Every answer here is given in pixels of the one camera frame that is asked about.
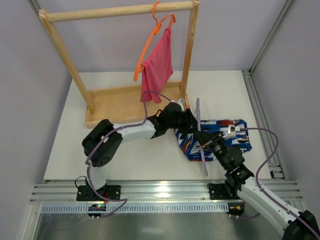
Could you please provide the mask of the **lilac plastic hanger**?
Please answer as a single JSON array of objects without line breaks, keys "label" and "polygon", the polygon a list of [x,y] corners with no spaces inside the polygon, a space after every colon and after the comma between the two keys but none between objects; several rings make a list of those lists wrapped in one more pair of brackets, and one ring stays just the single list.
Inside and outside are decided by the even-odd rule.
[{"label": "lilac plastic hanger", "polygon": [[200,114],[200,99],[196,99],[196,109],[195,109],[195,114],[196,114],[196,121],[197,121],[197,139],[199,142],[199,147],[200,147],[200,156],[201,156],[201,162],[202,162],[202,167],[204,171],[204,175],[206,177],[209,176],[207,166],[206,166],[206,159],[205,159],[205,154],[204,154],[204,149],[202,147],[202,133],[201,133],[201,114]]}]

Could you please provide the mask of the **blue white red patterned trousers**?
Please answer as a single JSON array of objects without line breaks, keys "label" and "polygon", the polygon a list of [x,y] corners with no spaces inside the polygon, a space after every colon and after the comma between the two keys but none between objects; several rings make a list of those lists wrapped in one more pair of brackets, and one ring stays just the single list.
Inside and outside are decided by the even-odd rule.
[{"label": "blue white red patterned trousers", "polygon": [[[242,129],[247,127],[247,122],[243,119],[215,119],[215,120],[202,120],[200,123],[201,130],[206,133],[215,133],[218,131],[223,132],[224,135],[228,133],[229,125]],[[174,130],[174,134],[179,148],[189,161],[200,162],[202,160],[200,144],[192,133],[183,135],[178,129]],[[226,138],[225,144],[230,146],[237,146],[243,153],[252,149],[249,140],[249,133],[246,130],[236,132],[235,136]]]}]

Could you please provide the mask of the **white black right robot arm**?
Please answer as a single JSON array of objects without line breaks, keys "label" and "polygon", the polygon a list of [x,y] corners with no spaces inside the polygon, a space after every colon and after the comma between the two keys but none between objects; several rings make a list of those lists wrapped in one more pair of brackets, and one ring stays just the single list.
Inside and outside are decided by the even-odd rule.
[{"label": "white black right robot arm", "polygon": [[315,216],[286,203],[259,182],[258,174],[244,164],[238,146],[227,146],[222,132],[194,131],[200,146],[211,151],[225,173],[225,189],[233,197],[249,203],[277,231],[283,240],[318,240],[320,230]]}]

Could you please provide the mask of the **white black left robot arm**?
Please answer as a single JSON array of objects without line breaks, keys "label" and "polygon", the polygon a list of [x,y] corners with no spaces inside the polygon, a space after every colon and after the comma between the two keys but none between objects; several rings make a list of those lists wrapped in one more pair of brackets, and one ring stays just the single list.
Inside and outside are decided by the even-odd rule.
[{"label": "white black left robot arm", "polygon": [[131,124],[114,124],[108,119],[101,120],[84,138],[82,146],[87,159],[85,184],[77,188],[77,201],[102,201],[110,199],[118,202],[114,186],[107,186],[105,167],[113,159],[121,144],[142,139],[163,136],[167,130],[178,130],[186,135],[197,130],[198,123],[191,110],[180,102],[171,101],[156,114],[143,121]]}]

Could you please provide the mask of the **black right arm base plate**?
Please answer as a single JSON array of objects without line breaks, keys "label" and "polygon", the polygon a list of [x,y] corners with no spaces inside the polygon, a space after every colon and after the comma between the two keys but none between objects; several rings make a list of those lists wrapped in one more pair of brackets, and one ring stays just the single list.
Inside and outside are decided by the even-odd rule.
[{"label": "black right arm base plate", "polygon": [[239,200],[237,189],[226,183],[208,183],[211,200]]}]

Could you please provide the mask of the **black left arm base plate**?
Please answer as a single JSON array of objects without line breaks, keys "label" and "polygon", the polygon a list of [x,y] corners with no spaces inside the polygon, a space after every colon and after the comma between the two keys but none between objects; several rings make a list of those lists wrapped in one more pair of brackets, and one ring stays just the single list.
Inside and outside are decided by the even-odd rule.
[{"label": "black left arm base plate", "polygon": [[89,185],[80,185],[77,188],[76,200],[78,202],[105,201],[105,199],[118,201],[121,196],[121,186],[105,185],[96,192],[98,194]]}]

